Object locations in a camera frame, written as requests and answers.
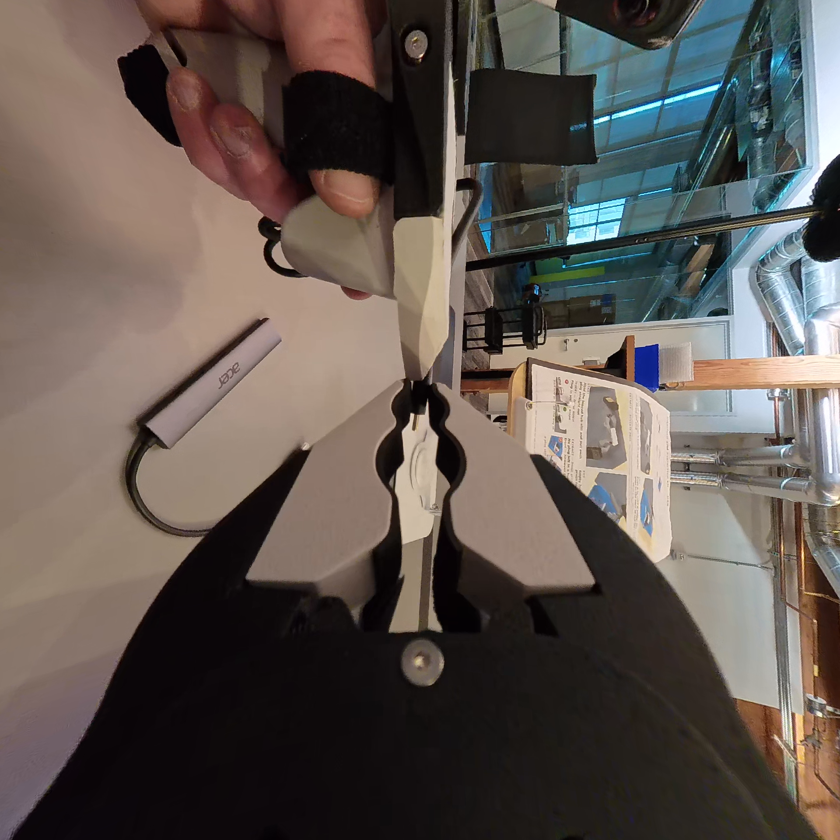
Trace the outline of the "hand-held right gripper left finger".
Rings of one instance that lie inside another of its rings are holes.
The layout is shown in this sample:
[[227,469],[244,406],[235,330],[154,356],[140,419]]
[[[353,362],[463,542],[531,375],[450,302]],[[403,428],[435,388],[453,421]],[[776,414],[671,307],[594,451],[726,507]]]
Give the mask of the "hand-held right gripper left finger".
[[309,450],[248,575],[340,599],[362,624],[392,622],[403,588],[394,492],[411,386],[396,381]]

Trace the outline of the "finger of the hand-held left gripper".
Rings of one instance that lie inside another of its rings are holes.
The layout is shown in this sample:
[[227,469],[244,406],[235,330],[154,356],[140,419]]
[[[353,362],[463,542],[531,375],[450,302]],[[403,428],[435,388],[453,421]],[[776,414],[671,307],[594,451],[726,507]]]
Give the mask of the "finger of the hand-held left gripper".
[[406,378],[421,381],[442,349],[442,220],[405,217],[393,229],[394,283]]
[[434,378],[432,371],[449,336],[448,309],[454,252],[456,146],[455,81],[453,67],[449,65],[444,110],[444,198],[434,223],[434,259],[427,300],[427,327],[431,341],[430,366],[427,372],[429,381]]

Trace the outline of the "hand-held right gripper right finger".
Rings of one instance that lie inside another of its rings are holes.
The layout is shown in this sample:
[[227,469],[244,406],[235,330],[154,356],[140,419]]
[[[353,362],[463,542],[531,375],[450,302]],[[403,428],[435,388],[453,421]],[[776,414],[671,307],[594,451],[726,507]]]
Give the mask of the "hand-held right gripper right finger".
[[429,421],[448,483],[432,577],[441,627],[591,594],[593,573],[528,452],[445,385],[430,386]]

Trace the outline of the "grey usb hub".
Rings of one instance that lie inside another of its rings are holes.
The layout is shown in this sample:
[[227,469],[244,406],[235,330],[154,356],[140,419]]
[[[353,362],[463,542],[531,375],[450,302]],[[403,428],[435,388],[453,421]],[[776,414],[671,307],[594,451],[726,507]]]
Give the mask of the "grey usb hub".
[[199,539],[212,527],[179,526],[150,509],[138,481],[144,457],[153,448],[172,449],[178,444],[280,343],[280,334],[268,318],[255,320],[138,418],[122,483],[131,507],[155,530],[177,538]]

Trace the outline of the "person's left hand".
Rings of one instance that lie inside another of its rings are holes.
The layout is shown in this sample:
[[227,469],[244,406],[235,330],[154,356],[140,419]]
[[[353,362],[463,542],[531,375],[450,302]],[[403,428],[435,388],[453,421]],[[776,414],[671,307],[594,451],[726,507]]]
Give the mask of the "person's left hand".
[[[284,44],[292,73],[326,70],[375,88],[374,36],[385,22],[383,2],[362,1],[137,1],[151,31],[247,29]],[[207,81],[189,69],[172,70],[166,96],[184,153],[206,178],[283,223],[291,209],[316,193],[334,212],[370,215],[381,184],[351,171],[314,170],[308,184],[288,174],[256,117],[221,103]]]

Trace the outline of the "black high-back chair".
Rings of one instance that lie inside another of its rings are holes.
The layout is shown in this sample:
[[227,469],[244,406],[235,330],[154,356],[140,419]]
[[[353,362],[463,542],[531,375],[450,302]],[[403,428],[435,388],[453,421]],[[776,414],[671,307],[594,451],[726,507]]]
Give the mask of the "black high-back chair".
[[465,164],[595,164],[595,85],[596,75],[475,70]]

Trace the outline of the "printed instruction sheet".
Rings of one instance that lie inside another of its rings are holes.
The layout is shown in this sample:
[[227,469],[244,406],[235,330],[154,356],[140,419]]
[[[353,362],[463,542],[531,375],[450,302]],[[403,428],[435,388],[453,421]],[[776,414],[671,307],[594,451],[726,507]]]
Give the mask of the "printed instruction sheet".
[[640,385],[533,358],[514,437],[549,461],[646,553],[672,548],[670,415]]

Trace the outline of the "light wooden board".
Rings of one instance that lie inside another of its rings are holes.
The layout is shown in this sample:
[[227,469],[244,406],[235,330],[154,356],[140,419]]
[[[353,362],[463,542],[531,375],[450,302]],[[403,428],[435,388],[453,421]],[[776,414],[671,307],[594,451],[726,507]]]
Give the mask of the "light wooden board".
[[508,381],[507,434],[512,438],[515,438],[518,432],[517,400],[520,398],[526,398],[529,393],[529,364],[531,362],[549,369],[561,371],[563,373],[574,373],[576,375],[588,376],[592,379],[601,379],[607,382],[618,383],[620,385],[635,385],[632,381],[627,381],[624,378],[615,375],[613,371],[606,371],[601,367],[556,364],[530,356],[512,370]]

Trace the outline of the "white translucent container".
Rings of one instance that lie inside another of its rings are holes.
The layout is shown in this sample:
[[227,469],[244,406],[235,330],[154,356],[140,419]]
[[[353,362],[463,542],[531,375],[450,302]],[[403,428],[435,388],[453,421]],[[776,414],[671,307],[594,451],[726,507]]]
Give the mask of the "white translucent container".
[[658,380],[661,388],[695,380],[694,354],[690,342],[658,346]]

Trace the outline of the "wooden top table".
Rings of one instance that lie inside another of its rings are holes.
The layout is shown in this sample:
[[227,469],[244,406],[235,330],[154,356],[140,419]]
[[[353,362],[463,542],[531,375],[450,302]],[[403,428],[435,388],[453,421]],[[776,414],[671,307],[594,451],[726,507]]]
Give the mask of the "wooden top table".
[[[461,375],[460,392],[471,394],[508,393],[512,370],[467,371]],[[776,356],[762,359],[699,360],[694,363],[695,380],[667,385],[667,392],[749,391],[772,388],[813,390],[837,389],[839,356]]]

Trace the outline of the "shiny metal pipes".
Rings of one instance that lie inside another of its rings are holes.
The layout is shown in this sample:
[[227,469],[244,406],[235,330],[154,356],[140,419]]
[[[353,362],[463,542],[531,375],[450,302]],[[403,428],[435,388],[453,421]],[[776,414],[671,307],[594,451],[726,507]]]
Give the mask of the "shiny metal pipes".
[[[805,323],[805,354],[828,355],[839,351],[839,306],[818,309]],[[805,469],[805,476],[745,475],[731,471],[696,472],[672,469],[672,484],[710,487],[758,497],[836,507],[839,502],[839,391],[805,392],[805,409],[797,420],[805,441],[753,449],[719,449],[675,452],[672,465],[788,467]]]

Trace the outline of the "black metal frame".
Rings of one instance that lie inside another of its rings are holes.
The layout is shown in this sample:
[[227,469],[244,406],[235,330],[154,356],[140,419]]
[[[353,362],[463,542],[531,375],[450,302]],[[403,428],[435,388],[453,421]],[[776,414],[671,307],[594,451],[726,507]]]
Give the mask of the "black metal frame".
[[546,343],[548,327],[543,306],[526,303],[515,308],[487,307],[464,315],[463,351],[480,350],[488,355],[504,349],[536,350]]

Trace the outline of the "silver ventilation duct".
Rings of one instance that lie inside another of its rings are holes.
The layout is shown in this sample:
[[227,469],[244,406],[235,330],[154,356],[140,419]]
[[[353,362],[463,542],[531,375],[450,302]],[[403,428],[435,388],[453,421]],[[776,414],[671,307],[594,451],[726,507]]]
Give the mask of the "silver ventilation duct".
[[759,259],[755,272],[759,297],[791,356],[805,350],[804,302],[792,273],[794,263],[805,256],[803,237],[803,228],[784,236]]
[[805,505],[805,541],[836,596],[839,596],[839,506]]

